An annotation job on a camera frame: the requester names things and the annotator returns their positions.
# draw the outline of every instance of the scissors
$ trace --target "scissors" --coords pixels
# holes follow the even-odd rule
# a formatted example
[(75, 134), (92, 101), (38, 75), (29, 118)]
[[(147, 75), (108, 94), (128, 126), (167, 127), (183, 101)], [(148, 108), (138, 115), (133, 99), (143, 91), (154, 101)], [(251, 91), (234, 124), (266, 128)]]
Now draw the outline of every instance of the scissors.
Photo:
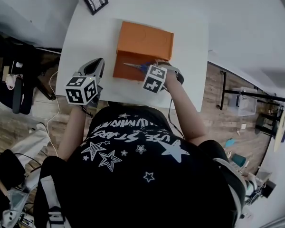
[(124, 64), (127, 66), (135, 67), (138, 70), (140, 70), (141, 72), (147, 74), (150, 62), (147, 62), (145, 64), (140, 64), (140, 65), (139, 64), (131, 64), (131, 63), (124, 63)]

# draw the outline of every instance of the wrist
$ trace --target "wrist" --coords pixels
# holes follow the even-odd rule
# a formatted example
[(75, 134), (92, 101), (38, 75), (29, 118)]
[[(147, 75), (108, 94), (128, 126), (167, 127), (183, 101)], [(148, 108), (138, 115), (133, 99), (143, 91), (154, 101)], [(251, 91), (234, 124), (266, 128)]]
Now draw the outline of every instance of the wrist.
[(74, 105), (72, 108), (72, 112), (84, 113), (83, 109), (81, 108), (81, 105)]
[(181, 83), (178, 80), (172, 80), (166, 83), (166, 87), (168, 88), (168, 90), (169, 88), (174, 88), (179, 85), (181, 85)]

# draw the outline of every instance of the hand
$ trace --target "hand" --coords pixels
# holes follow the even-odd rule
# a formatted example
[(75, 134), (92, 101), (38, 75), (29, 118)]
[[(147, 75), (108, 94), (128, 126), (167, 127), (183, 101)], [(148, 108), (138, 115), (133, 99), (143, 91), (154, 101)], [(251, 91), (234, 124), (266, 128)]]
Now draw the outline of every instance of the hand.
[[(161, 59), (156, 59), (155, 60), (156, 64), (158, 67), (166, 67), (166, 66), (172, 66), (169, 61), (161, 60)], [(166, 81), (165, 81), (165, 86), (169, 88), (171, 85), (177, 83), (178, 80), (176, 78), (176, 73), (172, 70), (167, 71), (166, 75)]]

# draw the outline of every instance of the orange box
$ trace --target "orange box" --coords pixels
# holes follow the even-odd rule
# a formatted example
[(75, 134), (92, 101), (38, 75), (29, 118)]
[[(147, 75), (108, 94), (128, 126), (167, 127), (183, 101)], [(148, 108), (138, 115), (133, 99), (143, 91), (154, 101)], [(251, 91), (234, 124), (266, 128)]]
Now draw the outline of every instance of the orange box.
[(113, 77), (144, 81), (145, 75), (130, 64), (154, 63), (155, 59), (170, 60), (173, 33), (123, 21), (116, 52)]

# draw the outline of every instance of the plastic container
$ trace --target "plastic container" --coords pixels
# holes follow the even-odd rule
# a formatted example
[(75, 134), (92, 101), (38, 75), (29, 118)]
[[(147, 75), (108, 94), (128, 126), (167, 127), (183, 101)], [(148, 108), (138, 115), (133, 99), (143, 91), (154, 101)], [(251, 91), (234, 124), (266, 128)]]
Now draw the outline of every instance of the plastic container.
[[(234, 91), (250, 92), (257, 94), (256, 89), (240, 87)], [(229, 94), (228, 110), (237, 116), (251, 116), (256, 113), (257, 99), (247, 95)]]

